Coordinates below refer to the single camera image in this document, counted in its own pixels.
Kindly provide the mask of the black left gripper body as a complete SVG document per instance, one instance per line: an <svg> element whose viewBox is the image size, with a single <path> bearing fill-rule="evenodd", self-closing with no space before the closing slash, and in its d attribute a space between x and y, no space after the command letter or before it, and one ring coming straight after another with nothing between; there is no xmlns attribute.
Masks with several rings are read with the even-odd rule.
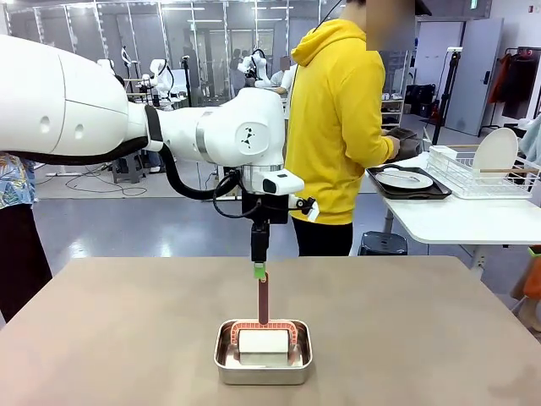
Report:
<svg viewBox="0 0 541 406"><path fill-rule="evenodd" d="M242 213L254 222L287 224L287 195L256 195L242 193Z"/></svg>

